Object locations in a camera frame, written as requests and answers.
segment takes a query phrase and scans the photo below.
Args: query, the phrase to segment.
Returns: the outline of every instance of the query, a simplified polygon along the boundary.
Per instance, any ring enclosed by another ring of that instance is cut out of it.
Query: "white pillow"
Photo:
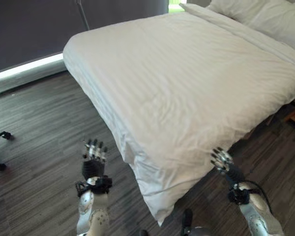
[[[208,9],[248,24],[268,0],[212,0]]]
[[[295,49],[295,3],[269,0],[246,25]]]
[[[207,8],[295,49],[295,3],[286,0],[212,0]]]

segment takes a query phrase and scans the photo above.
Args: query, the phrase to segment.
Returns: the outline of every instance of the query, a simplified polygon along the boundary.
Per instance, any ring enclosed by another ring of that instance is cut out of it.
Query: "floor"
[[[261,184],[286,235],[295,236],[295,124],[283,117],[284,106],[270,126],[261,124],[248,141],[231,148],[248,179]],[[68,73],[61,73],[0,97],[0,236],[75,236],[78,219],[74,183],[82,180],[82,146],[88,138],[109,148],[106,173],[113,178],[109,195],[110,236],[178,236],[185,208],[194,225],[218,236],[248,236],[238,207],[229,203],[227,185],[215,170],[182,199],[158,227],[145,205],[130,167],[122,161],[111,132],[91,101]]]

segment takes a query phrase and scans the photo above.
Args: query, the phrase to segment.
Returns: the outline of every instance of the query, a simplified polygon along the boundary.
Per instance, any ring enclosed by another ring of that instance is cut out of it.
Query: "black cable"
[[[271,214],[273,215],[273,211],[272,211],[272,208],[271,208],[271,205],[270,205],[269,199],[267,198],[267,195],[266,195],[266,193],[264,192],[264,190],[261,188],[261,186],[258,185],[256,182],[251,181],[251,180],[245,180],[244,182],[252,183],[252,184],[254,184],[255,186],[257,186],[257,187],[260,189],[260,191],[262,192],[263,196],[265,197],[265,201],[266,201],[266,203],[267,203],[267,205],[268,205],[268,207],[269,207],[269,210],[270,210]]]

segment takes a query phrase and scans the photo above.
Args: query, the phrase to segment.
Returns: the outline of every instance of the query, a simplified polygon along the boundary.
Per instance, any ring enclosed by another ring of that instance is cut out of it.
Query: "white bedding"
[[[80,33],[63,51],[159,224],[212,169],[212,148],[228,149],[295,98],[295,50],[185,8]]]

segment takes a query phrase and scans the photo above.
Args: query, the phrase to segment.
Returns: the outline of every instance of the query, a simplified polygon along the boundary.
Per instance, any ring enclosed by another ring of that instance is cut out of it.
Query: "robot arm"
[[[263,190],[254,188],[255,186],[251,184],[252,181],[245,180],[243,173],[234,165],[232,157],[227,152],[219,147],[213,152],[211,154],[212,164],[228,180],[230,184],[229,199],[239,205],[247,220],[251,235],[283,236],[281,224],[272,215]],[[265,200],[261,197],[261,192],[264,194]]]
[[[78,236],[104,236],[109,226],[107,213],[108,192],[112,179],[104,175],[105,153],[103,143],[89,141],[83,155],[82,173],[86,182],[76,183],[79,201]]]

